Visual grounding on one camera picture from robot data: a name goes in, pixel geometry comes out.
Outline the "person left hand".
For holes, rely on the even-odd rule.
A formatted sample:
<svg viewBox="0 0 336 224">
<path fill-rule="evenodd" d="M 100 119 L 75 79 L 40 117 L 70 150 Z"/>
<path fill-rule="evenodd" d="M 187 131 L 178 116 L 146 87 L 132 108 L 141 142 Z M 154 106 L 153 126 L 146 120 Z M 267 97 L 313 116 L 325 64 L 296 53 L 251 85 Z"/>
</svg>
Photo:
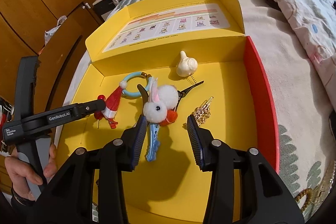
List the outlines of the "person left hand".
<svg viewBox="0 0 336 224">
<path fill-rule="evenodd" d="M 50 146 L 49 163 L 44 168 L 44 176 L 46 179 L 53 178 L 58 168 L 56 164 L 56 146 Z M 30 191 L 27 181 L 35 185 L 43 183 L 42 178 L 35 173 L 29 164 L 18 159 L 17 149 L 15 148 L 11 154 L 5 158 L 5 167 L 12 181 L 13 190 L 22 198 L 35 201 L 35 197 Z"/>
</svg>

